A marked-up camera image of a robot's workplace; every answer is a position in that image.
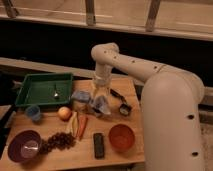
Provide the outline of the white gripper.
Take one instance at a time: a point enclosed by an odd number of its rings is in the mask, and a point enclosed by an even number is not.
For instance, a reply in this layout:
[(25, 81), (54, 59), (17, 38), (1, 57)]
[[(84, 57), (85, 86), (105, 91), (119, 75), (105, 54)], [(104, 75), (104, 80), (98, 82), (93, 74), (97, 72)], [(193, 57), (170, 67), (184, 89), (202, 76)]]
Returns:
[(101, 66), (96, 67), (94, 71), (94, 77), (92, 83), (92, 90), (91, 90), (91, 97), (94, 99), (99, 91), (99, 88), (97, 86), (104, 86), (103, 88), (103, 95), (106, 98), (109, 98), (110, 96), (110, 87), (106, 86), (110, 83), (111, 79), (111, 68), (108, 66)]

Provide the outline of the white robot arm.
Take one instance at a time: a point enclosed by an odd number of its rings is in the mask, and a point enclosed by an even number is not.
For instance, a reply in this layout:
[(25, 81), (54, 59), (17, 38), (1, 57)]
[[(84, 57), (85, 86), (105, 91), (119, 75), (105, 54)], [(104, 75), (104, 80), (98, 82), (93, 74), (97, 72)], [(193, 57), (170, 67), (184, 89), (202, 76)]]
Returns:
[(204, 85), (195, 74), (119, 53), (115, 43), (92, 48), (94, 83), (116, 68), (144, 83), (141, 93), (146, 171), (205, 171), (198, 104)]

